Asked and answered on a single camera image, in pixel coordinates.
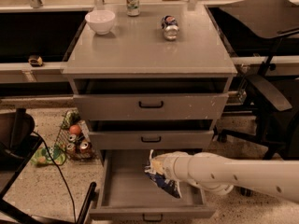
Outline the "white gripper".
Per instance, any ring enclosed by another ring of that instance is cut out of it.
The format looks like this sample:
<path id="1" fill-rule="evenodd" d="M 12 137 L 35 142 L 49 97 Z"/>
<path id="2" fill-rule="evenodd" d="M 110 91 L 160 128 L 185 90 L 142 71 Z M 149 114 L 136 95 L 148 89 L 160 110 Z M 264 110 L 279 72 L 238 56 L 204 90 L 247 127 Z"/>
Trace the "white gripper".
<path id="1" fill-rule="evenodd" d="M 168 179 L 186 181 L 188 179 L 189 155 L 185 152 L 173 152 L 164 155 L 163 162 L 152 160 L 151 166 L 159 175 Z"/>

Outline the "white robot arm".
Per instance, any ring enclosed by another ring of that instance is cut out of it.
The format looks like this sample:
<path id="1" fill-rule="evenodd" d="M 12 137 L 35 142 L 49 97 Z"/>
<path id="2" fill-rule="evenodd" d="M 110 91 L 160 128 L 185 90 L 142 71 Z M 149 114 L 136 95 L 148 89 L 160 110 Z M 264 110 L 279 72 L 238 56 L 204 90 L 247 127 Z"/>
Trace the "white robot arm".
<path id="1" fill-rule="evenodd" d="M 299 203 L 299 161 L 234 160 L 213 153 L 165 153 L 150 158 L 166 179 L 226 195 L 233 187 Z"/>

